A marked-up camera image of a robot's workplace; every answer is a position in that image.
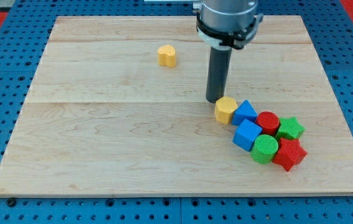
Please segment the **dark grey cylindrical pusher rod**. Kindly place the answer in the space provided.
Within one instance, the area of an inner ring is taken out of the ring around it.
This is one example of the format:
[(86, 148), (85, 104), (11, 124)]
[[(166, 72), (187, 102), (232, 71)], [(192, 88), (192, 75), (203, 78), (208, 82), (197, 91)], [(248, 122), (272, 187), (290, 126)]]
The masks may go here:
[(211, 48), (206, 87), (206, 99), (215, 103), (224, 96), (232, 50)]

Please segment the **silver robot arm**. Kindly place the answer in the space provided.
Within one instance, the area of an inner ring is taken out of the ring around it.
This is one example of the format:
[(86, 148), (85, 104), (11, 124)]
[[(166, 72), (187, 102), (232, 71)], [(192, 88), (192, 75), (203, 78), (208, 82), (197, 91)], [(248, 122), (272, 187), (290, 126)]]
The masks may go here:
[(256, 14), (258, 0), (145, 0), (147, 4), (191, 4), (196, 30), (211, 46), (206, 100), (215, 103), (224, 96), (231, 54), (251, 42), (262, 22)]

